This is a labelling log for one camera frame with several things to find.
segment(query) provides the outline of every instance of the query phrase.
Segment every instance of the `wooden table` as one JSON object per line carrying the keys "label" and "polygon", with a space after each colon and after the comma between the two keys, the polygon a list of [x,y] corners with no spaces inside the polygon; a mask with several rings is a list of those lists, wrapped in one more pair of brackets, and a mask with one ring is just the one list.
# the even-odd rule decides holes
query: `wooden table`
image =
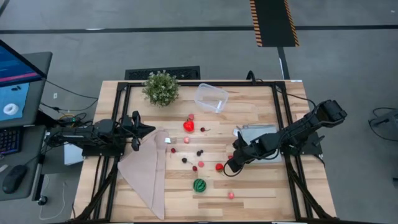
{"label": "wooden table", "polygon": [[[94,122],[111,118],[117,84],[117,81],[103,82]],[[302,82],[286,81],[286,87],[287,93],[305,97]],[[214,169],[216,163],[224,164],[228,155],[233,153],[231,144],[236,139],[233,136],[236,125],[274,124],[277,126],[271,88],[267,86],[223,87],[228,91],[229,99],[221,114],[204,113],[198,109],[193,100],[196,89],[196,87],[180,87],[179,99],[166,108],[150,105],[144,99],[141,87],[134,87],[130,97],[129,115],[134,110],[138,110],[143,123],[164,127],[170,137],[176,140],[175,144],[169,144],[167,148],[164,221],[294,220],[284,161],[273,164],[249,164],[244,167],[242,173],[233,178],[221,175]],[[119,116],[123,99],[122,94]],[[279,95],[279,101],[284,113],[284,124],[287,124],[281,95]],[[289,103],[294,120],[300,119],[309,111],[306,101],[290,96]],[[185,133],[182,128],[182,123],[190,113],[195,115],[193,134]],[[199,130],[201,127],[211,129],[211,131],[202,133]],[[185,136],[190,136],[190,144],[183,143]],[[170,157],[172,147],[177,149],[177,153]],[[200,149],[204,150],[204,153],[198,157],[196,152]],[[205,166],[199,168],[198,172],[193,172],[192,165],[181,162],[183,157],[194,164],[204,161]],[[90,202],[97,160],[97,157],[90,157],[83,163],[75,199],[76,214],[80,214]],[[309,191],[325,211],[334,216],[335,209],[323,164],[313,156],[302,156],[302,160]],[[192,190],[192,184],[196,178],[206,180],[207,189],[202,194]],[[233,200],[227,198],[229,191],[235,194]],[[297,192],[304,217],[302,194],[298,189]],[[104,217],[107,193],[103,198],[100,217]],[[160,220],[118,175],[111,221],[158,222]]]}

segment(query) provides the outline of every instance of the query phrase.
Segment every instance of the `clear plastic container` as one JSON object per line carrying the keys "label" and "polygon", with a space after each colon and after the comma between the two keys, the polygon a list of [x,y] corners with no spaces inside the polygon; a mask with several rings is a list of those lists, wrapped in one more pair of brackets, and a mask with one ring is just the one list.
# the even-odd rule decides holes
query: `clear plastic container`
{"label": "clear plastic container", "polygon": [[221,113],[227,101],[227,91],[204,83],[199,85],[195,94],[195,103],[205,111]]}

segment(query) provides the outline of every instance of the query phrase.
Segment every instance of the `monitor screen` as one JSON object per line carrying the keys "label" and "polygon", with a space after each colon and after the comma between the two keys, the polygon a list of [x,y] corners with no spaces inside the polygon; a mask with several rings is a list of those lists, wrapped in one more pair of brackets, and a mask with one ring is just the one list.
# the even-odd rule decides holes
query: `monitor screen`
{"label": "monitor screen", "polygon": [[42,77],[42,72],[25,58],[4,42],[0,44],[0,86],[29,83]]}

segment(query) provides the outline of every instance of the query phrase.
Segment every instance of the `tan towel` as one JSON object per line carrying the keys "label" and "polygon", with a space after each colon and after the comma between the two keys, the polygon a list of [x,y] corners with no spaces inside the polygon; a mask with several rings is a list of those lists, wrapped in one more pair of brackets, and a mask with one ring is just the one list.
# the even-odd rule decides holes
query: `tan towel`
{"label": "tan towel", "polygon": [[126,152],[118,169],[145,204],[164,219],[164,185],[167,131],[156,129],[141,141],[138,152]]}

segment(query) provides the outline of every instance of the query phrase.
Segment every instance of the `concrete floor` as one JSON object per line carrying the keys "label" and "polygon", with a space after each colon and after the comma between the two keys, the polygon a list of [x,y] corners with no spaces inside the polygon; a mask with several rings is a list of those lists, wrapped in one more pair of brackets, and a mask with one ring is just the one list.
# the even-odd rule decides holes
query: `concrete floor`
{"label": "concrete floor", "polygon": [[[289,0],[296,26],[398,24],[395,0]],[[242,0],[14,0],[0,17],[6,29],[86,29],[120,27],[251,25]],[[371,110],[398,107],[398,30],[298,31],[299,48],[285,48],[291,79],[304,81],[314,101],[336,99],[347,111],[345,123],[322,129],[326,172],[338,216],[346,220],[398,223],[396,142],[368,128]],[[199,65],[202,79],[281,79],[276,48],[258,48],[251,31],[133,34],[0,35],[20,53],[53,52],[49,80],[84,95],[97,96],[103,80],[122,80],[125,69]],[[42,101],[83,108],[90,101],[46,85]],[[54,118],[59,114],[44,111]],[[95,109],[87,112],[92,116]],[[46,195],[53,198],[44,223],[70,217],[80,172],[51,175]],[[0,202],[0,223],[42,223],[30,198]]]}

